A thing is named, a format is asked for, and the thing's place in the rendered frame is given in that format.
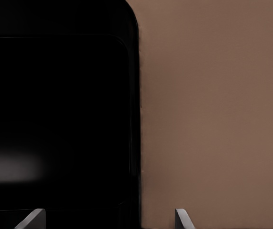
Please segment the black storage box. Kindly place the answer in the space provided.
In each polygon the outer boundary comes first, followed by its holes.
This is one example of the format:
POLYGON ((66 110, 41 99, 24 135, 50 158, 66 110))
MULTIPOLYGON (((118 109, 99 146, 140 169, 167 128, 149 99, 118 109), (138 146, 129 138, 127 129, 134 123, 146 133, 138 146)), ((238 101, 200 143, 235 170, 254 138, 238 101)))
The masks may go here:
POLYGON ((127 0, 0 0, 0 229, 141 229, 127 0))

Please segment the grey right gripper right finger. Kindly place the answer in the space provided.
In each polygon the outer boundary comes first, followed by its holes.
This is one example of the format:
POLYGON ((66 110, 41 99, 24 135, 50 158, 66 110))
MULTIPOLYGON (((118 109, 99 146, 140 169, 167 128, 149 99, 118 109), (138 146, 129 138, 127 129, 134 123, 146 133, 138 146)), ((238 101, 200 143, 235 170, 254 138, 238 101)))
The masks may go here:
POLYGON ((183 208, 175 209, 175 229, 195 229, 191 218, 183 208))

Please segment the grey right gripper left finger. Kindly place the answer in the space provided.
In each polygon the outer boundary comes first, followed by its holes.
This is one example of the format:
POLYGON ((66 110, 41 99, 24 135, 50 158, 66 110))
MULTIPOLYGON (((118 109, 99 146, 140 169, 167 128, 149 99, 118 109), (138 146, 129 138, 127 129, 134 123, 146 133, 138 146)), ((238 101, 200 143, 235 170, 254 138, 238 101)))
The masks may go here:
POLYGON ((14 229, 46 229, 46 210, 43 208, 33 210, 14 229))

